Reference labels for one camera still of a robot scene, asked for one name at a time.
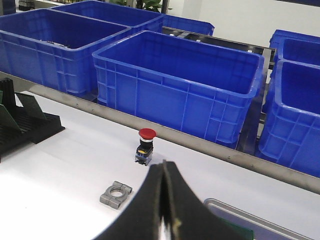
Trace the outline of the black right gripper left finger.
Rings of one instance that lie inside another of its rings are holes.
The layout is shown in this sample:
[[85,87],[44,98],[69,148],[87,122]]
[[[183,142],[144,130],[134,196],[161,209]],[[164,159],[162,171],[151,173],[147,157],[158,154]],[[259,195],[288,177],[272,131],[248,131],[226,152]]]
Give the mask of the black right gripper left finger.
[[134,198],[96,240],[158,240],[167,203],[164,164],[153,164]]

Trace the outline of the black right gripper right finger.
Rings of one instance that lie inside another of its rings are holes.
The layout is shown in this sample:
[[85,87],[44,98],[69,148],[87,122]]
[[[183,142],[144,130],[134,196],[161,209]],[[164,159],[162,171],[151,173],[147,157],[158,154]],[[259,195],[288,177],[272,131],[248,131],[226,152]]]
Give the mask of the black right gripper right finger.
[[202,203],[174,162],[164,163],[164,186],[170,240],[243,240]]

